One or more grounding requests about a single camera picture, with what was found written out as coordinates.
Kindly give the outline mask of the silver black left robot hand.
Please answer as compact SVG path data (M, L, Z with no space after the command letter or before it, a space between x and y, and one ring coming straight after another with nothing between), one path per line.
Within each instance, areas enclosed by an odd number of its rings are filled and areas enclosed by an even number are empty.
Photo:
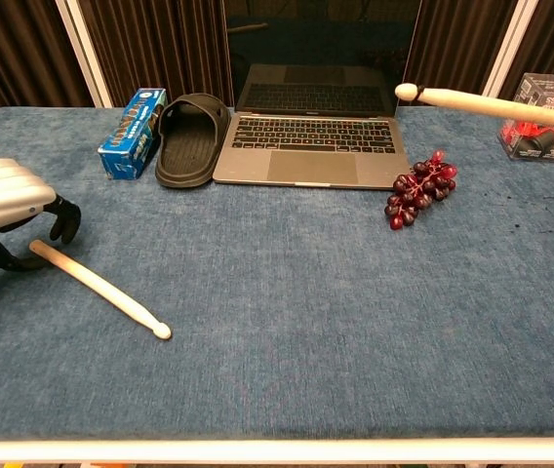
M45 180L11 158L0 158L0 233L10 232L41 213L56 216L50 238L70 243L81 224L79 207L62 196ZM27 272L41 268L42 259L18 258L0 242L0 268Z

